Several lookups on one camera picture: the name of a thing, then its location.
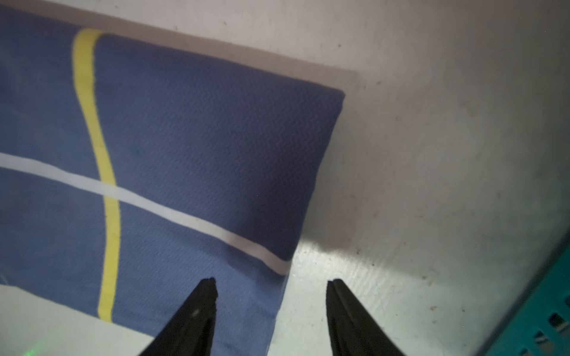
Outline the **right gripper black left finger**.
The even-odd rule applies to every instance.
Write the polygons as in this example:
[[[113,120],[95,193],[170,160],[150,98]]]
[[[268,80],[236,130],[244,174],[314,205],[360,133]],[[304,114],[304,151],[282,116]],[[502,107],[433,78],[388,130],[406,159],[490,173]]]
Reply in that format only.
[[[215,278],[201,280],[140,356],[210,356],[217,298]]]

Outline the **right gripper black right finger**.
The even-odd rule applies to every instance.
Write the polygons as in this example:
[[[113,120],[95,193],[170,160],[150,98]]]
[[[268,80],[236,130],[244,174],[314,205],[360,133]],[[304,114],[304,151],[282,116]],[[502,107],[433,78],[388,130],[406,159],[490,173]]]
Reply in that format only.
[[[327,282],[326,310],[334,356],[403,356],[343,280]]]

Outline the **navy cloth yellow stripe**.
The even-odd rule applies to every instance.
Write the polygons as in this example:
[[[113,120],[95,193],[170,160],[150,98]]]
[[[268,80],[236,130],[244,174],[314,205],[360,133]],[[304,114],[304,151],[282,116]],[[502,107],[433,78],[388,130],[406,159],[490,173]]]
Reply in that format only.
[[[1,8],[1,283],[265,355],[341,90]]]

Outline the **teal plastic basket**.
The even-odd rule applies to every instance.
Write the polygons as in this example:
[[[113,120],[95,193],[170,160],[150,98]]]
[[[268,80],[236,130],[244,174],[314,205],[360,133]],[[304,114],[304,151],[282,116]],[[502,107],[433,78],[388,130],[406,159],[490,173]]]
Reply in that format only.
[[[555,247],[477,354],[569,354],[569,236]]]

